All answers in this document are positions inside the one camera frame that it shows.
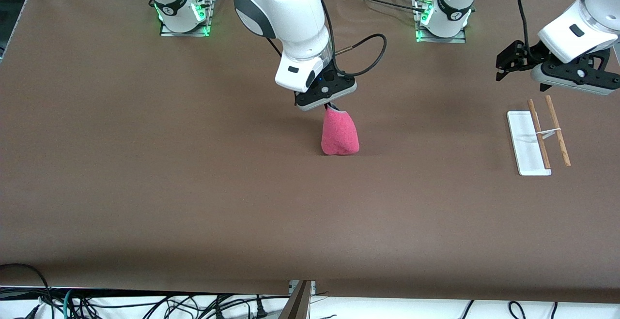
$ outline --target brown table surface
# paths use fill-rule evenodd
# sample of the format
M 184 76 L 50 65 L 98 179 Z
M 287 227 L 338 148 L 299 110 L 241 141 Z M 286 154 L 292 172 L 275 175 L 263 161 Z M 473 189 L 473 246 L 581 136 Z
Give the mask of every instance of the brown table surface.
M 494 80 L 523 37 L 516 0 L 476 0 L 467 44 L 326 0 L 337 48 L 389 39 L 337 103 L 359 132 L 347 157 L 322 154 L 323 112 L 275 85 L 232 0 L 208 38 L 159 37 L 147 1 L 28 0 L 0 65 L 0 262 L 54 286 L 620 301 L 620 92 L 552 88 L 573 167 L 550 138 L 552 176 L 519 176 L 506 112 L 533 98 L 551 121 L 528 72 Z M 524 0 L 533 40 L 572 1 Z

